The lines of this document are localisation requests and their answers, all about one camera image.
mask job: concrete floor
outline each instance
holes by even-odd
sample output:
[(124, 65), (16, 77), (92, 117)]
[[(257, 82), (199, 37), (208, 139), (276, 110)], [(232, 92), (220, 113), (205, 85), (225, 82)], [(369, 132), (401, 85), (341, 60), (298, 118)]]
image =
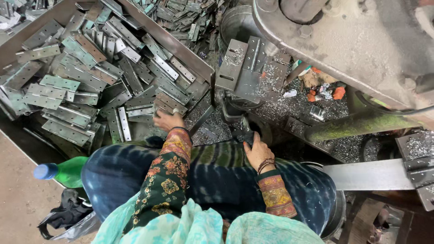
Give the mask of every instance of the concrete floor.
[[(35, 164), (3, 134), (0, 134), (0, 238), (3, 244), (56, 244), (67, 240), (47, 241), (36, 226), (52, 208), (60, 205), (63, 188), (52, 180), (33, 178)], [(50, 229), (51, 235), (62, 233)], [(87, 244), (96, 233), (74, 243)]]

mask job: floral sleeve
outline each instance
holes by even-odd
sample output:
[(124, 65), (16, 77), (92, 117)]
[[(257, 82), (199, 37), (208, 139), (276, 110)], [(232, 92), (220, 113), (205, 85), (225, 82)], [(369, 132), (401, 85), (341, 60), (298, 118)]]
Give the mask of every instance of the floral sleeve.
[(262, 191), (266, 213), (287, 218), (297, 215), (291, 196), (277, 169), (260, 174), (256, 180)]
[(169, 132), (141, 186), (135, 212), (125, 226), (124, 234), (134, 227), (145, 226), (162, 214), (181, 216), (181, 208), (186, 202), (191, 147), (186, 129), (175, 127)]

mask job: green plastic bottle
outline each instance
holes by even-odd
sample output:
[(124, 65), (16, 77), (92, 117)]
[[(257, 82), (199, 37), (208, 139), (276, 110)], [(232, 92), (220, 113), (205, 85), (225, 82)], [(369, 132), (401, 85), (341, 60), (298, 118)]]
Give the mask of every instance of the green plastic bottle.
[(39, 180), (56, 179), (68, 188), (83, 187), (81, 169), (88, 157), (75, 157), (61, 164), (40, 164), (33, 171), (33, 176)]

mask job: woman's hand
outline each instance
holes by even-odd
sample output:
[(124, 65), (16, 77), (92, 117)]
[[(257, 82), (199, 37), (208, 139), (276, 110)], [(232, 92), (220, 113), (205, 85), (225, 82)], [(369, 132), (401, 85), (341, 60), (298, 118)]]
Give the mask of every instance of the woman's hand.
[(152, 120), (156, 126), (160, 127), (165, 132), (169, 132), (174, 127), (185, 128), (184, 119), (182, 119), (181, 114), (178, 112), (169, 115), (161, 110), (157, 110), (157, 115), (160, 117), (158, 118), (154, 116)]
[[(267, 144), (261, 142), (261, 137), (257, 132), (255, 132), (255, 135), (253, 137), (253, 147), (251, 149), (247, 142), (243, 142), (243, 145), (244, 145), (244, 151), (246, 151), (247, 159), (249, 160), (250, 165), (252, 165), (252, 167), (255, 168), (256, 170), (258, 170), (259, 165), (264, 160), (269, 158), (274, 159), (274, 154), (268, 148)], [(276, 169), (276, 167), (274, 167), (274, 165), (272, 164), (268, 164), (262, 169), (261, 173), (265, 173), (273, 169)]]

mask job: bangle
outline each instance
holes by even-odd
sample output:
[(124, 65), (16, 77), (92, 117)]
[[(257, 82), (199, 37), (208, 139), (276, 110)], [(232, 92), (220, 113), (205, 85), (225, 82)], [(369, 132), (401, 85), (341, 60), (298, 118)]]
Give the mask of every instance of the bangle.
[(272, 158), (265, 159), (258, 167), (258, 175), (261, 173), (261, 171), (264, 169), (265, 166), (273, 164), (276, 165), (276, 162)]

